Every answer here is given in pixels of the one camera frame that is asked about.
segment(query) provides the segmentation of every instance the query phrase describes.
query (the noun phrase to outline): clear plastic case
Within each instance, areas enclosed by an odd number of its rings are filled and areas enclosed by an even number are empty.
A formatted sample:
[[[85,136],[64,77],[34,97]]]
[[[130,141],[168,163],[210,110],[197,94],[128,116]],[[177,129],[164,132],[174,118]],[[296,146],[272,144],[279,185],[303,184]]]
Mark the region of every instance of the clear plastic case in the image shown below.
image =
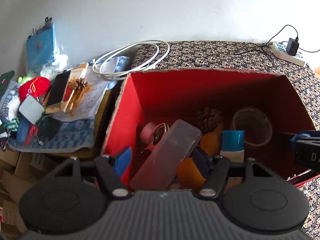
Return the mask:
[[[180,119],[175,121],[133,177],[130,186],[135,190],[167,188],[176,176],[179,163],[191,154],[200,138],[198,128]]]

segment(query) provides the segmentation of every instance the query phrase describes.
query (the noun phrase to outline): white cable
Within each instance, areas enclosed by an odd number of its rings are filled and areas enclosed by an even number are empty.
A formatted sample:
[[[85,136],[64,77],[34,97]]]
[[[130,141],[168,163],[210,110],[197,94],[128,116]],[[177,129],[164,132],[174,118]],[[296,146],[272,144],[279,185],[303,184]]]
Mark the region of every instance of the white cable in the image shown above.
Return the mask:
[[[167,46],[167,51],[164,53],[164,55],[159,58],[156,62],[154,62],[153,64],[151,65],[148,65],[152,60],[154,60],[156,58],[156,56],[159,54],[159,47],[154,44],[153,42],[160,42],[160,43],[164,43],[166,44]],[[140,45],[150,45],[154,48],[156,48],[156,53],[150,58],[148,59],[146,62],[138,65],[137,67],[135,68],[132,68],[130,70],[127,70],[127,71],[121,71],[121,72],[116,72],[116,73],[102,73],[101,70],[103,69],[103,67],[107,64],[107,62],[112,59],[113,57],[119,55],[120,53],[126,51],[127,49],[130,49],[132,47],[135,47],[135,46],[140,46]],[[149,70],[149,69],[152,69],[154,68],[154,66],[156,66],[160,61],[162,61],[168,54],[169,54],[169,51],[170,51],[170,45],[165,42],[165,41],[160,41],[160,40],[148,40],[148,41],[141,41],[141,42],[137,42],[137,43],[134,43],[134,44],[131,44],[127,47],[122,47],[122,48],[119,48],[119,49],[115,49],[111,52],[108,52],[106,53],[105,55],[101,56],[100,58],[98,58],[92,65],[92,70],[97,73],[98,75],[100,75],[102,78],[106,79],[106,80],[124,80],[125,79],[125,76],[130,73],[130,72],[133,72],[133,71],[144,71],[144,70]],[[103,63],[101,64],[100,67],[97,67],[97,63],[102,60],[103,58],[109,56],[107,59],[105,59],[103,61]]]

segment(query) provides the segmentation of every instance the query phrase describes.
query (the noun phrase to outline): red object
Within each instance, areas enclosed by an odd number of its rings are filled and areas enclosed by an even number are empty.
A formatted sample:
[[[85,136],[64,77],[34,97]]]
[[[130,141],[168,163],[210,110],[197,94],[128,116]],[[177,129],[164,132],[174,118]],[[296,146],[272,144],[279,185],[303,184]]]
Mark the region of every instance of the red object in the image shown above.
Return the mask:
[[[38,127],[35,124],[30,125],[29,131],[23,145],[30,145],[32,138],[38,133]]]
[[[67,87],[66,88],[66,92],[64,93],[64,96],[63,96],[63,102],[67,102],[72,94],[72,88],[70,87]]]
[[[2,212],[3,212],[3,207],[0,207],[0,222],[2,222]]]
[[[20,101],[23,102],[28,95],[39,98],[49,91],[50,86],[51,82],[49,79],[45,77],[35,77],[19,88]]]
[[[196,111],[206,106],[222,111],[224,129],[237,110],[245,106],[260,109],[273,126],[271,141],[258,151],[244,149],[283,178],[307,168],[295,164],[294,153],[277,143],[277,133],[315,130],[300,97],[286,76],[228,69],[178,69],[136,72],[129,75],[121,90],[101,154],[116,154],[123,146],[132,148],[132,163],[122,176],[129,181],[147,156],[139,140],[149,122],[172,125],[183,119],[196,123]]]

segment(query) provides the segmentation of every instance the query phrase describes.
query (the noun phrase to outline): pine cone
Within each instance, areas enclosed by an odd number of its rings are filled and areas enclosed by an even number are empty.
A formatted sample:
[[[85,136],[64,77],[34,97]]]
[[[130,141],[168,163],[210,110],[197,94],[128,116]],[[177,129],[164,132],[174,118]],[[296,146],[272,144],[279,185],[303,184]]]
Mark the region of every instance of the pine cone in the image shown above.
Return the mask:
[[[214,131],[219,123],[222,122],[221,112],[215,108],[206,107],[197,111],[197,125],[202,134]]]

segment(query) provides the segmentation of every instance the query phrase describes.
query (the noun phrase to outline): brown box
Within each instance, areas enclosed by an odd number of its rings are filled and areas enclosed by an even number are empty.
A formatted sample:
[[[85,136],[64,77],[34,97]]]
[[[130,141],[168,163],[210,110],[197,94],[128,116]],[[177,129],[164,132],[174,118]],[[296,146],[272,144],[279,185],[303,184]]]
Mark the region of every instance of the brown box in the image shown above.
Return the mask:
[[[21,236],[21,232],[15,226],[11,226],[5,223],[0,224],[0,231],[7,240],[14,240]]]
[[[9,192],[7,192],[4,187],[2,186],[2,184],[0,183],[0,194],[4,194],[9,196]]]
[[[41,153],[20,153],[15,176],[35,183],[57,166],[52,159]]]
[[[22,195],[32,186],[32,183],[20,179],[7,171],[3,172],[1,184],[3,188],[9,193],[10,198],[13,200],[13,202],[17,205],[19,204]],[[27,228],[19,214],[18,206],[16,209],[15,226],[21,233],[27,231]]]
[[[18,157],[19,157],[19,153],[18,151],[13,151],[9,148],[7,148],[4,152],[0,151],[0,163],[1,161],[10,164],[11,166],[16,166],[17,165],[17,161],[18,161]]]
[[[16,227],[16,222],[21,219],[18,215],[18,206],[10,199],[9,195],[3,193],[0,193],[0,206],[3,208],[0,232],[9,240],[16,239],[21,235]]]

